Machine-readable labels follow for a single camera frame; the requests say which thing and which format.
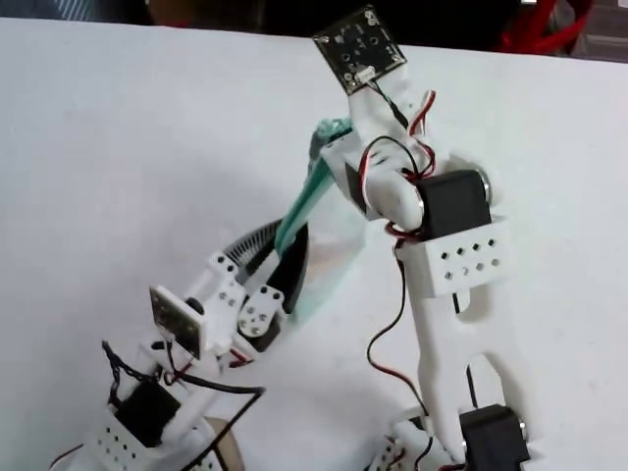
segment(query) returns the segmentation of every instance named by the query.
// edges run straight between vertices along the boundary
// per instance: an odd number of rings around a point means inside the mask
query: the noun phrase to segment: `black component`
[[[266,349],[271,345],[273,340],[279,335],[279,332],[282,331],[282,327],[280,325],[278,316],[275,316],[273,317],[270,326],[268,326],[268,331],[261,337],[247,337],[245,334],[242,333],[240,329],[238,329],[237,331],[257,351],[266,351]]]
[[[174,334],[180,346],[194,358],[200,359],[200,326],[153,288],[150,290],[150,300],[155,324]]]
[[[284,311],[287,314],[294,310],[301,288],[303,288],[308,251],[309,235],[307,225],[305,225],[296,233],[294,242],[284,252],[282,262],[266,282],[266,285],[284,294]]]
[[[461,233],[491,222],[484,181],[475,170],[457,170],[415,183],[425,205],[422,238]]]
[[[203,309],[203,305],[195,297],[189,297],[188,299],[186,299],[185,304],[194,309],[201,316],[205,314],[205,309]]]
[[[116,418],[144,446],[153,448],[180,406],[157,382],[143,381],[122,402]]]
[[[519,419],[509,407],[493,404],[461,414],[460,427],[468,471],[518,471],[530,459]]]
[[[376,80],[406,63],[372,6],[315,35],[314,42],[349,95],[365,86],[356,73],[371,67],[369,79]]]

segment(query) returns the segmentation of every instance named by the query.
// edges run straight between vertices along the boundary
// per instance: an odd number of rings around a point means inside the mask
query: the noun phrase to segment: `white surface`
[[[495,159],[508,188],[512,314],[547,431],[535,444],[547,458],[528,469],[615,469],[628,439],[628,68],[404,52],[439,93],[445,136]],[[209,253],[280,217],[314,126],[346,103],[304,39],[2,20],[0,64],[0,469],[34,471],[80,442],[105,400],[100,340],[129,356],[150,284],[181,292]],[[365,435],[411,404],[364,359],[398,304],[391,245],[374,228],[324,309],[229,378],[269,389],[235,428],[249,469],[359,469]],[[377,350],[416,372],[409,317]]]

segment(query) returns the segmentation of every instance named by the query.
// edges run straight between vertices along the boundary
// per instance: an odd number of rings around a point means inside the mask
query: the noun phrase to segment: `red wire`
[[[432,105],[434,105],[435,100],[436,100],[436,91],[434,90],[428,91],[428,99],[427,99],[427,102],[425,103],[425,106],[421,109],[419,114],[416,115],[416,118],[414,118],[414,121],[408,127],[408,133],[410,135],[414,135],[416,133],[416,127],[419,125],[419,123],[423,122],[423,124],[425,125],[425,117],[428,114],[428,111],[430,111],[430,109],[432,108]]]
[[[78,450],[79,448],[81,448],[81,447],[82,447],[82,444],[77,445],[77,446],[75,446],[74,448],[69,449],[69,450],[68,450],[68,451],[66,451],[65,453],[60,454],[59,456],[57,456],[57,457],[56,457],[56,458],[52,461],[52,463],[50,463],[50,466],[48,467],[48,470],[50,470],[50,469],[54,468],[57,464],[59,464],[59,462],[60,462],[63,458],[65,458],[66,456],[71,455],[72,453],[74,453],[75,451],[77,451],[77,450]]]

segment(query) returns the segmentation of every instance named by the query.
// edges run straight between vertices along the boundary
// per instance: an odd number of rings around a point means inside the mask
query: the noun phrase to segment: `robotic arm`
[[[497,283],[512,253],[507,222],[494,214],[497,176],[430,139],[436,93],[414,89],[372,8],[314,40],[347,92],[352,125],[320,159],[368,220],[388,221],[419,340],[424,406],[392,422],[368,469],[520,469],[540,420],[507,287]],[[103,343],[114,373],[110,398],[66,469],[242,469],[227,465],[219,447],[263,389],[215,381],[256,360],[291,315],[308,239],[306,226],[293,230],[278,221],[212,255],[182,298],[150,290],[158,333],[139,344],[133,366]],[[205,419],[218,393],[252,396],[221,428]]]

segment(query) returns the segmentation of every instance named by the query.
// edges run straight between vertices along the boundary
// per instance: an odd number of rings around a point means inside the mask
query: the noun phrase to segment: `red object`
[[[560,31],[544,35],[557,0],[538,0],[533,10],[519,15],[510,30],[502,34],[501,45],[497,50],[518,54],[548,54],[572,46],[585,27],[593,0],[567,2],[575,13],[574,23]]]

